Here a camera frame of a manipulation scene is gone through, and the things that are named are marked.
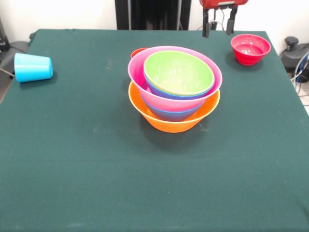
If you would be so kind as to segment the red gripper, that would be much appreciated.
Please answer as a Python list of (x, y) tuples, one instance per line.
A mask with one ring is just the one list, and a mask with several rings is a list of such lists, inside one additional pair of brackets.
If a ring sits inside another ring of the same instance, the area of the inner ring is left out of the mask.
[(230, 8), (230, 18), (227, 21), (226, 34), (231, 35), (234, 31), (235, 18), (239, 5), (244, 5), (248, 0), (200, 0), (203, 7), (203, 27), (202, 36), (209, 37), (211, 24), (209, 23), (209, 9), (225, 9)]

